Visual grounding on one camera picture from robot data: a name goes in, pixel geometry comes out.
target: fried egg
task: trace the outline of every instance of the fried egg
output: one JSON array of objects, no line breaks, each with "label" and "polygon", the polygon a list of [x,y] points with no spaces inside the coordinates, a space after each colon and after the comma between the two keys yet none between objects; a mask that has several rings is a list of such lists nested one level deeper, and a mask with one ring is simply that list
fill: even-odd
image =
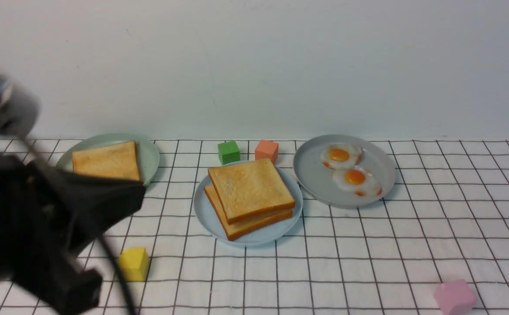
[{"label": "fried egg", "polygon": [[374,175],[360,166],[335,170],[332,181],[343,191],[353,192],[358,196],[378,196],[383,191]]},{"label": "fried egg", "polygon": [[331,145],[322,152],[321,160],[327,168],[350,169],[361,160],[361,147],[343,143]]}]

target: gray plate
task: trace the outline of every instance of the gray plate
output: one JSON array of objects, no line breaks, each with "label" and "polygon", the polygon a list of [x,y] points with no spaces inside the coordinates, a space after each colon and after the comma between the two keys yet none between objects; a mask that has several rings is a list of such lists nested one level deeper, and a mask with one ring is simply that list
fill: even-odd
[{"label": "gray plate", "polygon": [[[381,195],[360,197],[341,191],[332,181],[332,170],[321,161],[321,153],[334,143],[360,145],[363,150],[358,165],[368,168],[383,188]],[[295,175],[299,183],[317,199],[327,205],[354,209],[383,198],[394,186],[396,167],[394,162],[378,146],[360,138],[344,134],[327,134],[305,142],[295,152],[293,160]]]},{"label": "gray plate", "polygon": [[[225,165],[227,166],[246,162],[248,161],[238,161]],[[303,196],[301,195],[299,185],[297,184],[295,179],[291,177],[291,175],[289,175],[284,170],[278,167],[276,167],[276,170],[278,171],[278,173],[280,173],[280,177],[284,181],[286,187],[288,187],[291,196],[293,197],[293,199],[295,199],[295,207],[293,209],[293,217],[291,219],[274,223],[272,225],[269,225],[268,227],[263,227],[262,229],[253,231],[247,235],[243,235],[242,237],[236,239],[235,241],[229,241],[218,219],[218,215],[215,213],[215,210],[212,207],[210,200],[208,199],[206,193],[204,192],[204,187],[207,185],[211,185],[212,183],[209,176],[206,176],[196,187],[196,192],[193,198],[194,213],[196,214],[196,218],[198,219],[200,224],[212,236],[216,237],[221,242],[227,243],[229,245],[241,247],[257,246],[266,244],[268,242],[273,242],[274,240],[282,237],[284,234],[288,233],[288,231],[290,231],[295,226],[295,223],[301,216],[303,208]]]},{"label": "gray plate", "polygon": [[72,171],[72,152],[80,150],[96,149],[109,145],[116,145],[126,141],[136,141],[138,167],[144,186],[148,186],[159,167],[159,149],[148,137],[132,133],[107,133],[99,134],[79,142],[64,153],[56,166]]}]

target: pink cube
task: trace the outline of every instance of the pink cube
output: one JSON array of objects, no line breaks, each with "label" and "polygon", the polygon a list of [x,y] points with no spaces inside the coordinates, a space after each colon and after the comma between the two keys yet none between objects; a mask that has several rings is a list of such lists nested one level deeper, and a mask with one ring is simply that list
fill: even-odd
[{"label": "pink cube", "polygon": [[443,315],[464,315],[476,304],[476,295],[463,279],[442,283],[434,297]]}]

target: toast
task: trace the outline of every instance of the toast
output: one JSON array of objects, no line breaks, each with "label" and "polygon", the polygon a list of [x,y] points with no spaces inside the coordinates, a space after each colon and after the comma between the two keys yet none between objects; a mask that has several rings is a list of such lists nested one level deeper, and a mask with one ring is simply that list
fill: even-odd
[{"label": "toast", "polygon": [[295,207],[295,199],[270,159],[210,168],[208,175],[228,224]]},{"label": "toast", "polygon": [[80,175],[141,181],[134,141],[72,152],[72,164]]},{"label": "toast", "polygon": [[258,229],[268,227],[271,224],[287,220],[293,217],[292,209],[276,210],[271,211],[270,213],[262,213],[256,215],[255,217],[251,217],[250,219],[246,219],[238,223],[228,224],[227,220],[225,219],[225,213],[223,211],[223,208],[221,207],[221,203],[219,202],[218,194],[216,193],[214,186],[212,185],[205,186],[204,191],[206,192],[206,196],[210,200],[212,207],[214,207],[214,210],[218,215],[218,219],[221,222],[221,226],[223,227],[223,231],[225,231],[225,235],[227,235],[227,239],[229,241],[235,241],[236,239],[242,237],[243,235],[247,235]]}]

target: egg yolk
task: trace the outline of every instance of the egg yolk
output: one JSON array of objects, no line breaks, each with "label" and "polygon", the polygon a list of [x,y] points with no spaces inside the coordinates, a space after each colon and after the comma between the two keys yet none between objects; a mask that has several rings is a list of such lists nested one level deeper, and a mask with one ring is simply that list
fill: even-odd
[{"label": "egg yolk", "polygon": [[332,149],[328,152],[328,158],[333,161],[344,162],[350,159],[350,154],[341,149]]},{"label": "egg yolk", "polygon": [[361,185],[365,181],[365,174],[353,169],[344,174],[344,179],[352,185]]}]

